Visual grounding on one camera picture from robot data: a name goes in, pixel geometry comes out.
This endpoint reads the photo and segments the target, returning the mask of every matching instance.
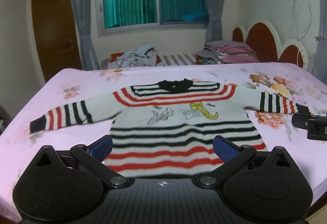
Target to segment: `headboard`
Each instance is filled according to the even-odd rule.
[[[237,26],[233,31],[233,41],[245,42],[258,56],[260,62],[283,62],[308,68],[308,55],[297,40],[289,40],[283,45],[274,26],[266,20],[256,20],[248,28]]]

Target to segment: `crosshair marking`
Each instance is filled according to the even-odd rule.
[[[167,184],[169,184],[169,183],[167,183],[167,182],[165,182],[165,181],[162,181],[162,182],[160,182],[160,183],[158,183],[159,185],[161,185],[162,187],[164,187],[164,186],[166,186]]]

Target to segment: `mattress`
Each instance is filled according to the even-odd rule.
[[[0,163],[0,214],[20,221],[12,201],[12,190],[41,146],[52,145],[56,150],[65,150],[76,144],[89,145],[108,134],[112,123],[112,120],[106,120],[30,134],[30,121],[59,105],[114,92],[126,86],[184,78],[275,92],[307,105],[314,114],[326,115],[327,86],[293,64],[139,67],[87,72],[65,69],[45,84],[0,136],[0,158],[3,161]],[[327,190],[327,142],[308,140],[305,130],[293,128],[291,115],[271,115],[252,110],[247,113],[268,150],[284,146],[291,154],[313,190],[314,203]]]

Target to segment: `red stripe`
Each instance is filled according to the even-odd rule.
[[[220,98],[208,98],[208,99],[201,99],[201,101],[218,101],[218,100],[226,100],[230,99],[235,93],[235,86],[231,86],[231,91],[225,97]],[[174,105],[174,104],[182,104],[182,103],[192,103],[195,100],[186,100],[186,101],[171,101],[171,102],[150,102],[150,103],[138,103],[138,104],[130,104],[129,102],[124,101],[117,92],[113,93],[114,97],[118,102],[121,104],[128,106],[128,107],[141,107],[141,106],[159,106],[159,105]]]
[[[262,150],[266,147],[264,143],[260,145],[253,145],[253,147],[256,150]],[[109,154],[106,159],[111,159],[111,160],[120,160],[120,159],[125,159],[125,158],[155,158],[159,156],[164,156],[168,155],[171,157],[176,157],[176,156],[182,156],[182,157],[188,157],[194,153],[201,153],[201,152],[207,152],[208,154],[213,154],[214,150],[213,149],[206,149],[205,147],[194,147],[191,148],[187,151],[158,151],[158,152],[153,152],[153,153],[140,153],[140,152],[128,152],[128,153],[123,153],[123,154]]]
[[[284,107],[284,113],[286,114],[288,112],[287,110],[287,104],[286,104],[286,98],[283,97],[283,107]]]
[[[49,114],[49,117],[50,117],[49,130],[53,130],[53,112],[52,112],[52,110],[49,110],[48,114]]]
[[[176,97],[154,97],[154,98],[149,98],[149,99],[136,99],[133,98],[126,90],[126,88],[122,88],[121,91],[123,92],[123,94],[131,101],[134,102],[140,102],[140,101],[153,101],[156,99],[160,99],[160,100],[168,100],[168,99],[183,99],[183,98],[193,98],[193,97],[204,97],[204,96],[216,96],[216,95],[223,95],[224,93],[226,93],[228,88],[228,85],[224,85],[224,88],[222,89],[222,91],[220,91],[219,93],[207,93],[207,94],[190,94],[190,95],[184,95],[184,96],[176,96]]]
[[[203,158],[203,159],[196,159],[192,160],[191,162],[180,162],[180,161],[169,161],[169,160],[164,160],[156,163],[146,163],[146,164],[124,164],[124,165],[119,165],[119,166],[112,166],[109,165],[107,167],[111,168],[112,170],[119,172],[123,170],[141,170],[141,169],[158,169],[162,167],[177,167],[177,168],[185,168],[185,169],[190,169],[198,165],[218,165],[222,164],[223,161],[219,158],[217,159],[208,159],[208,158]]]
[[[256,150],[262,150],[262,149],[264,149],[267,146],[265,145],[264,142],[262,142],[262,144],[260,144],[260,145],[253,145],[252,147],[254,147]]]
[[[58,117],[58,129],[60,129],[62,127],[61,125],[61,109],[60,107],[57,107],[56,108],[56,111],[57,111],[57,117]]]
[[[294,114],[294,113],[295,113],[295,110],[294,110],[293,102],[290,100],[290,101],[289,101],[289,104],[290,104],[290,106],[291,106],[291,114]]]

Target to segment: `sweater sleeve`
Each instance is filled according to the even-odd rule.
[[[231,100],[239,103],[243,108],[252,108],[266,113],[310,114],[308,107],[299,105],[285,97],[245,87],[236,87]]]
[[[99,95],[49,110],[30,123],[30,132],[96,123],[114,117],[121,113],[124,107],[115,99],[114,93]]]

